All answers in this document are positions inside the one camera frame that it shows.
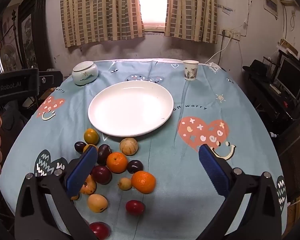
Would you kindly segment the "beige pumpkin-shaped fruit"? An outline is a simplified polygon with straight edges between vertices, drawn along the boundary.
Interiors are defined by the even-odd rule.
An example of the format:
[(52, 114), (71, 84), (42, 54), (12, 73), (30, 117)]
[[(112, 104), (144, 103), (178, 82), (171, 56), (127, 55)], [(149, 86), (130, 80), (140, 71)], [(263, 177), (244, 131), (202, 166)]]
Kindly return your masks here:
[(82, 185), (79, 193), (76, 196), (71, 197), (71, 200), (78, 200), (80, 195), (91, 195), (94, 194), (96, 191), (96, 182), (93, 180), (92, 176), (89, 175), (84, 184)]

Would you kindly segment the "pale yellow apricot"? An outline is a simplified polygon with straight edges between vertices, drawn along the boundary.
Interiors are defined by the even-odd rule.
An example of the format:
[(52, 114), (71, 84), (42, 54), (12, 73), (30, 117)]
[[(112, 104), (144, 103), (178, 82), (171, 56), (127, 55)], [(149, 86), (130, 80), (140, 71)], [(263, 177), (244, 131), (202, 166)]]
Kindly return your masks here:
[(100, 194), (92, 194), (87, 200), (88, 207), (94, 213), (101, 213), (108, 207), (107, 199)]

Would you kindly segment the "red plum bottom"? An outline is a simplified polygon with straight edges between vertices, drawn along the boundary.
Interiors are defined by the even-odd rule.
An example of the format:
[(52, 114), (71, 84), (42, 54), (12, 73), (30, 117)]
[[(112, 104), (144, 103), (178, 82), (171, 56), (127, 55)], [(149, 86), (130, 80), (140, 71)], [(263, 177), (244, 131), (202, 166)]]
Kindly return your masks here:
[(104, 222), (93, 222), (89, 224), (89, 228), (99, 240), (105, 240), (111, 234), (110, 226)]

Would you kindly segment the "large red plum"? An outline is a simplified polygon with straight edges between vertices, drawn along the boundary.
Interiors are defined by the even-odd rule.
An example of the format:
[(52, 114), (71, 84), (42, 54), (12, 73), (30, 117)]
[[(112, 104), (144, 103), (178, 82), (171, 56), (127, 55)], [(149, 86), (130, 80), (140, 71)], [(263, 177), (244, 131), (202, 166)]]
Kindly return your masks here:
[(112, 180), (112, 172), (102, 165), (95, 166), (91, 172), (93, 180), (101, 185), (107, 185)]

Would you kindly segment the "orange yellow tomato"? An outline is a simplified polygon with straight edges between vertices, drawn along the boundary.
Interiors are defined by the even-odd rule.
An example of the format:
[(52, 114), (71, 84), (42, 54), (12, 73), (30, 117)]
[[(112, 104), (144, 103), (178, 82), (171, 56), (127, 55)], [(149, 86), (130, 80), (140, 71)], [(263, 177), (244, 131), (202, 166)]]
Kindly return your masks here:
[(93, 145), (93, 144), (87, 144), (84, 146), (83, 148), (83, 153), (86, 152), (90, 147), (94, 147), (96, 148), (96, 150), (98, 151), (98, 147), (96, 145)]

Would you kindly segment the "small beige longan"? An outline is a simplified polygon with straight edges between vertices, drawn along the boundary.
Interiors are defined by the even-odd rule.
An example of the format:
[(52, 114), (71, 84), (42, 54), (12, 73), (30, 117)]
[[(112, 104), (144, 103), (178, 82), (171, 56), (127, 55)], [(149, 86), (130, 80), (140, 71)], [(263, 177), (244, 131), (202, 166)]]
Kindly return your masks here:
[(118, 185), (119, 189), (122, 191), (128, 191), (132, 188), (131, 179), (126, 178), (126, 177), (121, 178), (117, 185)]

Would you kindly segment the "red cherry tomato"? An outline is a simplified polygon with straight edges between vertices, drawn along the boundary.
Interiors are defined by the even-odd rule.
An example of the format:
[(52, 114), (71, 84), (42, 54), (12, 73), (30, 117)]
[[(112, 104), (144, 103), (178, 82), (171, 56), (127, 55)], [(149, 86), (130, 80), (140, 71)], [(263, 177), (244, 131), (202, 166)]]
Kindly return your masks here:
[(130, 200), (126, 203), (126, 211), (133, 216), (140, 216), (144, 213), (146, 206), (139, 200)]

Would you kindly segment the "dark framed picture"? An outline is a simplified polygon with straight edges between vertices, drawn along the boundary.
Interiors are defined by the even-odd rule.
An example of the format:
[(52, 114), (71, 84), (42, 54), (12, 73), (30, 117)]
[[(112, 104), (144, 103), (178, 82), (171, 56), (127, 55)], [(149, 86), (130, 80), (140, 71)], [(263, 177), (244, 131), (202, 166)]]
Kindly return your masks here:
[(23, 68), (53, 68), (47, 39), (46, 0), (23, 0), (18, 6), (18, 43)]

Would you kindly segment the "dark plum far left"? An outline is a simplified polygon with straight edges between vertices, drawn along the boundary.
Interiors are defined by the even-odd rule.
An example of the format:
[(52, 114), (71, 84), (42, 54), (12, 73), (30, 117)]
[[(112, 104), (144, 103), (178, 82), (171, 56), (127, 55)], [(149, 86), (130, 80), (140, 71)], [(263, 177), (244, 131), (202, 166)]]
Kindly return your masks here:
[(85, 142), (77, 141), (74, 144), (74, 148), (79, 154), (82, 154), (84, 152), (86, 145), (87, 144)]

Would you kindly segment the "white ceramic lidded jar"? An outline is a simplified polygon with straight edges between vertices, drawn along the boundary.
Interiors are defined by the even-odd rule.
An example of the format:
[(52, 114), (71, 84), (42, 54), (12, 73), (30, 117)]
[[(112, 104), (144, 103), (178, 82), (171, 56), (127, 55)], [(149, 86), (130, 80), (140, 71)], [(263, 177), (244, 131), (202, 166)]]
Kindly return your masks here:
[(98, 77), (98, 67), (93, 61), (83, 61), (72, 70), (72, 79), (78, 86), (95, 81)]

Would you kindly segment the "orange tangerine upper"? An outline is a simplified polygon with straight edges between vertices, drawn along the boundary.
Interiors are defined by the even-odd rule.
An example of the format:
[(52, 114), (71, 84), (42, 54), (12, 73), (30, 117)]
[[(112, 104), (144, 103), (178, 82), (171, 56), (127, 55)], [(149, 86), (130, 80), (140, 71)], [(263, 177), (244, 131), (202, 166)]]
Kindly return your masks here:
[(123, 153), (114, 152), (107, 157), (106, 166), (113, 173), (125, 172), (127, 165), (128, 159)]

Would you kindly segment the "orange tangerine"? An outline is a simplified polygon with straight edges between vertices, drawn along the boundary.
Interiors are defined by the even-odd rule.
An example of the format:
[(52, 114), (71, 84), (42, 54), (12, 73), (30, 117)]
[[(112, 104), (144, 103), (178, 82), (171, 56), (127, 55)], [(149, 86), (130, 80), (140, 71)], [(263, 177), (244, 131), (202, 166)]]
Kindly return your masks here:
[(106, 166), (113, 173), (125, 172), (127, 165), (128, 159), (123, 153), (114, 152), (107, 157)]
[(138, 171), (132, 175), (132, 187), (143, 194), (152, 193), (156, 186), (156, 178), (149, 172)]

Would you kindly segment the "green yellow tomato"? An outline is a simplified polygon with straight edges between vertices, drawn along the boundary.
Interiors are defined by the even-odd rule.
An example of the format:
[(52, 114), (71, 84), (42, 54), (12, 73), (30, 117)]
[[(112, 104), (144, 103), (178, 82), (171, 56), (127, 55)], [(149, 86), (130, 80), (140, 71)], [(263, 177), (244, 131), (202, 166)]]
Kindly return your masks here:
[(84, 140), (87, 144), (97, 145), (99, 139), (98, 133), (92, 128), (87, 129), (84, 133)]

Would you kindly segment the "small dark plum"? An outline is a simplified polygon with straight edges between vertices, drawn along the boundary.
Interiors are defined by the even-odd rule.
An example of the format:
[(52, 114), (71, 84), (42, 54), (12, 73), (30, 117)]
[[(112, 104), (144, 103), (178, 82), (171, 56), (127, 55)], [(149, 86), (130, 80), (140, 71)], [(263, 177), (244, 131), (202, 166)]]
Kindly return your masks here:
[(143, 171), (143, 164), (139, 160), (131, 160), (127, 165), (127, 171), (134, 174), (138, 171)]

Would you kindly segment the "light blue patterned tablecloth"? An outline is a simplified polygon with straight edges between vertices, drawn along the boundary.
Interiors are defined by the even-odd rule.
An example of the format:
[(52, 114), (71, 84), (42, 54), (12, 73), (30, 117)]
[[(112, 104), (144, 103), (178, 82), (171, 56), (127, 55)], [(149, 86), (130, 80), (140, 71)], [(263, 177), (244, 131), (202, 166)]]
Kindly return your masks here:
[[(78, 86), (67, 78), (39, 107), (14, 142), (2, 168), (0, 191), (14, 211), (27, 173), (50, 174), (78, 157), (74, 144), (91, 128), (88, 107), (103, 89), (123, 81), (151, 81), (173, 96), (174, 108), (160, 128), (137, 139), (135, 159), (155, 176), (150, 194), (121, 191), (119, 174), (96, 192), (108, 208), (94, 213), (86, 196), (75, 203), (89, 223), (102, 221), (111, 239), (195, 239), (223, 202), (198, 159), (198, 146), (208, 144), (233, 167), (247, 174), (268, 171), (283, 189), (282, 169), (273, 142), (253, 105), (227, 72), (200, 65), (194, 81), (184, 79), (184, 67), (157, 61), (101, 61), (98, 78)], [(146, 206), (130, 215), (126, 203)]]

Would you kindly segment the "orange tangerine lower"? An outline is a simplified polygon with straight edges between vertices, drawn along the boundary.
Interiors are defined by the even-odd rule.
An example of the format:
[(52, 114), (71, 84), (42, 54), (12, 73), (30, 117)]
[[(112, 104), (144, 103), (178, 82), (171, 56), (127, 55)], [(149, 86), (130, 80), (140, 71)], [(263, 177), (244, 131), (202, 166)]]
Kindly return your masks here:
[(149, 172), (138, 171), (132, 175), (132, 187), (143, 194), (152, 193), (156, 186), (156, 178)]

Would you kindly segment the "striped beige round fruit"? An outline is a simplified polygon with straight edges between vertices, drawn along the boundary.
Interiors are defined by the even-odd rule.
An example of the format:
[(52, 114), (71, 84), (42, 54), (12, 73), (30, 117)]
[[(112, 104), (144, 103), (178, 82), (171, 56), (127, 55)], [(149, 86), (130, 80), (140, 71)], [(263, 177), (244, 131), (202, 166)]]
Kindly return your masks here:
[(134, 155), (138, 149), (138, 142), (134, 138), (125, 138), (120, 142), (120, 150), (124, 155)]

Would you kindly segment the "left checkered curtain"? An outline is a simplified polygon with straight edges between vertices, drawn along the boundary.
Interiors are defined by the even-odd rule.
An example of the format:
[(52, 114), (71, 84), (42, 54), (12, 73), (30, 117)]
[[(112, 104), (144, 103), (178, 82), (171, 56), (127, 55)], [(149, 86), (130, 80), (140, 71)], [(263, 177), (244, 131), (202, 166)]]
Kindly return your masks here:
[(66, 48), (145, 35), (139, 0), (60, 0), (60, 6)]

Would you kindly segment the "checkered curtain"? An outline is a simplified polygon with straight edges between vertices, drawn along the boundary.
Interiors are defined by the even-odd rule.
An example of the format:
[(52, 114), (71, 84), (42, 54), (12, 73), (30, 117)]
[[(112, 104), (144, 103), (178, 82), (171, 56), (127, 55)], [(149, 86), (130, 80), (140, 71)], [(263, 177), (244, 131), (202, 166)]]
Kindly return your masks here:
[(60, 0), (60, 6), (66, 48), (145, 35), (139, 0)]
[(217, 0), (167, 0), (165, 36), (217, 43)]

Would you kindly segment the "white round plate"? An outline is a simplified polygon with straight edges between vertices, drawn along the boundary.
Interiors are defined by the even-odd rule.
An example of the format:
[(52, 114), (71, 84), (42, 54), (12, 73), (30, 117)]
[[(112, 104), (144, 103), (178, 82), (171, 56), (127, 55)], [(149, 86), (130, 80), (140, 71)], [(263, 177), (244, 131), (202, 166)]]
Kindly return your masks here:
[(88, 118), (106, 135), (137, 137), (161, 127), (173, 108), (173, 97), (165, 87), (150, 81), (125, 81), (99, 92), (88, 107)]

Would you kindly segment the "computer monitor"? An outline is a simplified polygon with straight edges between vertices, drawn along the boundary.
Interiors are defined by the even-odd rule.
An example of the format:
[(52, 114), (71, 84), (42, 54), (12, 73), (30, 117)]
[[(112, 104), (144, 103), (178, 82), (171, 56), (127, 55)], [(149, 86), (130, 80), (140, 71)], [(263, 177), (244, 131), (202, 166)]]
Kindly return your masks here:
[(276, 80), (295, 99), (300, 97), (300, 67), (288, 59), (283, 59)]

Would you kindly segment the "patterned paper cup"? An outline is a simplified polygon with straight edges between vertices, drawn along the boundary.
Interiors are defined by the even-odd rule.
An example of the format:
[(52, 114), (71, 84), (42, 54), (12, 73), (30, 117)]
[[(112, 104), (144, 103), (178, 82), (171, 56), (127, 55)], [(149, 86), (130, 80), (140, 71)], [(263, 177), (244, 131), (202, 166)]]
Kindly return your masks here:
[(187, 81), (193, 81), (197, 77), (198, 73), (198, 61), (195, 60), (184, 60), (184, 78)]

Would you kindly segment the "right checkered curtain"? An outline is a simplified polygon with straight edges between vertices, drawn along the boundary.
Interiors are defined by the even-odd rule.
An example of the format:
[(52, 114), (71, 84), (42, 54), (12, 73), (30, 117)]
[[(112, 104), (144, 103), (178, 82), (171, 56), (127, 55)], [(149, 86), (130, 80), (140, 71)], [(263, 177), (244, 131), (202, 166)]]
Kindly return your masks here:
[(167, 0), (165, 36), (217, 43), (217, 0)]

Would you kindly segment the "white wall power strip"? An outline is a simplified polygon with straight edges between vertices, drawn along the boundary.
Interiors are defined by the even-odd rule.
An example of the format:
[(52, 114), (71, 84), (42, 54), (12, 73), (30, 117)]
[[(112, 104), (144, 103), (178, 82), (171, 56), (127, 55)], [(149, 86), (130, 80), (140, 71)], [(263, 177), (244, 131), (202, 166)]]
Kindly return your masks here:
[(241, 40), (241, 33), (236, 32), (234, 30), (220, 29), (218, 34), (223, 37), (228, 37), (228, 38), (236, 40), (236, 41)]

